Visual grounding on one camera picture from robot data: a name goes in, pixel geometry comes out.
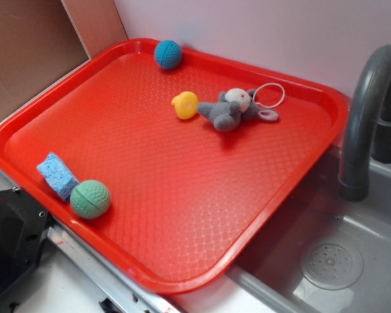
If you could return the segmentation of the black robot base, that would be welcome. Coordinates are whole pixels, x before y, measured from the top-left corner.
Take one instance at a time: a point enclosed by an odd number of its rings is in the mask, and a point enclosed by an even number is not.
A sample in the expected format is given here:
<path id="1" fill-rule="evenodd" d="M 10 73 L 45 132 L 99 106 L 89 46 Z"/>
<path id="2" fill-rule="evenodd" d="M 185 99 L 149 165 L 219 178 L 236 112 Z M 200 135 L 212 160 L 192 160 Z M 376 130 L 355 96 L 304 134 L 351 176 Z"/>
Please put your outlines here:
<path id="1" fill-rule="evenodd" d="M 48 211 L 24 190 L 0 191 L 0 283 L 38 267 Z"/>

